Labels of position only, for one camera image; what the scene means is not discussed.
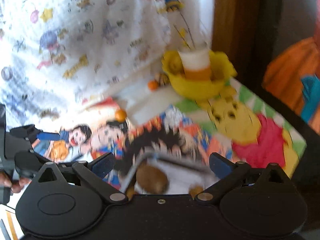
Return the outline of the person's left hand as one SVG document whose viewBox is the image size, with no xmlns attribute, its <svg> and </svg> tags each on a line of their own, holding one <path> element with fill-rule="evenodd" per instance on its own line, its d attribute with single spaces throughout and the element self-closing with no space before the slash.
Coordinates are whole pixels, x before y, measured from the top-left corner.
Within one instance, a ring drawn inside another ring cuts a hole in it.
<svg viewBox="0 0 320 240">
<path fill-rule="evenodd" d="M 0 185 L 10 188 L 12 193 L 20 193 L 30 181 L 31 180 L 28 178 L 20 178 L 19 180 L 11 181 L 6 173 L 1 172 L 0 174 Z"/>
</svg>

